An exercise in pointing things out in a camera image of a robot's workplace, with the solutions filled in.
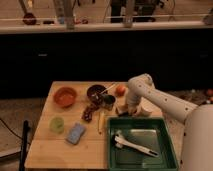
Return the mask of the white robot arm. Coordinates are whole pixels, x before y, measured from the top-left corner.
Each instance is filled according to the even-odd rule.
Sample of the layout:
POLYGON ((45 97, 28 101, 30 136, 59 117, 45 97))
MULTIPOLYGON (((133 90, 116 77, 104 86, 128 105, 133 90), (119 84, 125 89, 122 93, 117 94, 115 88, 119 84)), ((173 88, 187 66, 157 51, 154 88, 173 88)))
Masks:
POLYGON ((152 84, 149 74, 130 78, 128 107, 137 106, 145 98, 185 125, 179 171, 213 171, 213 104, 196 105, 153 88, 152 84))

